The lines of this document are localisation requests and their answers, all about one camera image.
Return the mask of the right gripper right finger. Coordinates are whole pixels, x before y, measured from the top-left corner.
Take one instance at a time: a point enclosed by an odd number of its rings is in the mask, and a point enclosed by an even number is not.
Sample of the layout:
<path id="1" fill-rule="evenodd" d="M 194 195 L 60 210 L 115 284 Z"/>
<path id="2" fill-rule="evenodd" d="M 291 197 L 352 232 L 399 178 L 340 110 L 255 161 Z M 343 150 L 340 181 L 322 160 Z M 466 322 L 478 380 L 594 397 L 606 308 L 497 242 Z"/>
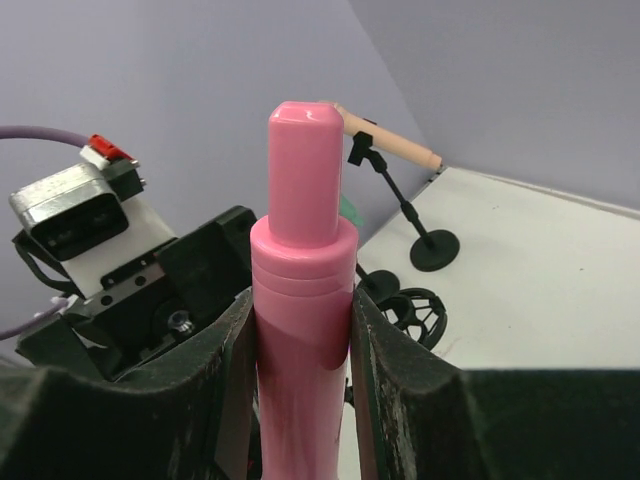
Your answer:
<path id="1" fill-rule="evenodd" d="M 462 370 L 357 291 L 351 376 L 365 479 L 639 475 L 636 370 Z"/>

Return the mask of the pink toy microphone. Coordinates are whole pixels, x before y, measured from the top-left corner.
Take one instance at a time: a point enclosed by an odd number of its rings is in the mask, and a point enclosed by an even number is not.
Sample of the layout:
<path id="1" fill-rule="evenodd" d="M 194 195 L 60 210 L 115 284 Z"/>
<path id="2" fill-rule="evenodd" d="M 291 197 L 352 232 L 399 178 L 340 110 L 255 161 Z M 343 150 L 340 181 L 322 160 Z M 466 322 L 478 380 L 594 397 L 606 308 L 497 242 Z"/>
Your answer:
<path id="1" fill-rule="evenodd" d="M 340 215 L 343 119 L 287 101 L 268 121 L 268 211 L 251 229 L 263 477 L 334 479 L 357 229 Z"/>

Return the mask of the black tripod microphone stand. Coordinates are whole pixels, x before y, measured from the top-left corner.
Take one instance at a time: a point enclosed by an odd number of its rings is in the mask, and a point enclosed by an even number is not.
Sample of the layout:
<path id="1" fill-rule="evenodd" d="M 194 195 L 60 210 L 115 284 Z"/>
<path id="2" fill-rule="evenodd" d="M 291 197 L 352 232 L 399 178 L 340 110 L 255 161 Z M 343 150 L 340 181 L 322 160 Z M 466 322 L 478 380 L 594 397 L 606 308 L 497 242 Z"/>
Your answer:
<path id="1" fill-rule="evenodd" d="M 442 339 L 448 314 L 440 297 L 425 288 L 406 288 L 378 304 L 383 316 L 427 350 Z"/>

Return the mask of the teal toy microphone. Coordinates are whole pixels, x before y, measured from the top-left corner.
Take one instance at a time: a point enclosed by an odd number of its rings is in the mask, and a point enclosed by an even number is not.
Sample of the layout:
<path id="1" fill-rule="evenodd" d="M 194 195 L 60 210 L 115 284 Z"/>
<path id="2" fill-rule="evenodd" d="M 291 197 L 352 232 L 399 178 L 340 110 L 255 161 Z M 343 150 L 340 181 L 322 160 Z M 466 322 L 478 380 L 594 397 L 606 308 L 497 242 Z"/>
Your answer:
<path id="1" fill-rule="evenodd" d="M 339 212 L 342 217 L 351 222 L 356 228 L 364 225 L 364 220 L 355 205 L 344 195 L 340 195 Z"/>

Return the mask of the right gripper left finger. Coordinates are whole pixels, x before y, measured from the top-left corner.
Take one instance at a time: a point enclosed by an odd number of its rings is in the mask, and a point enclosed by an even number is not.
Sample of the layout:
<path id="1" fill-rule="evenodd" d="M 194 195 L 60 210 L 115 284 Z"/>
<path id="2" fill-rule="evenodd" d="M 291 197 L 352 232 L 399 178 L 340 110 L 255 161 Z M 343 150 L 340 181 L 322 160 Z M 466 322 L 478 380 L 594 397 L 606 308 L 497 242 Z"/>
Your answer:
<path id="1" fill-rule="evenodd" d="M 250 292 L 119 383 L 1 372 L 5 479 L 243 479 L 255 373 Z"/>

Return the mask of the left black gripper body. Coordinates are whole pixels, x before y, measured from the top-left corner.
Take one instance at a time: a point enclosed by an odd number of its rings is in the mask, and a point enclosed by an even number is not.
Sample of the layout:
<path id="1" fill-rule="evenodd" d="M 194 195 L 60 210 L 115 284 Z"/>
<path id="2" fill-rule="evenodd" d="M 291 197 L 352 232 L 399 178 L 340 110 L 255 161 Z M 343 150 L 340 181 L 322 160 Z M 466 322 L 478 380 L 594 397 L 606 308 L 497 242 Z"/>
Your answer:
<path id="1" fill-rule="evenodd" d="M 200 332 L 251 283 L 253 211 L 234 206 L 105 274 L 97 294 L 28 328 L 16 351 L 114 381 Z"/>

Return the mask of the beige toy microphone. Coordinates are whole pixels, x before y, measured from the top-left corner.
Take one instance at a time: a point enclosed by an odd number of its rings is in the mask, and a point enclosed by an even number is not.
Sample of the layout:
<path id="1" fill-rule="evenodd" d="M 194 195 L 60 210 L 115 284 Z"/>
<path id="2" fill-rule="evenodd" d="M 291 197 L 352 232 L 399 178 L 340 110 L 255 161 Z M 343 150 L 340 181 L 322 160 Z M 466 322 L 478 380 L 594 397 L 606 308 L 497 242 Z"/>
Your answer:
<path id="1" fill-rule="evenodd" d="M 374 147 L 387 153 L 424 168 L 438 170 L 442 167 L 442 158 L 429 148 L 359 117 L 349 112 L 339 103 L 332 101 L 327 101 L 326 103 L 333 106 L 341 114 L 346 135 L 355 137 L 362 132 L 371 137 Z"/>

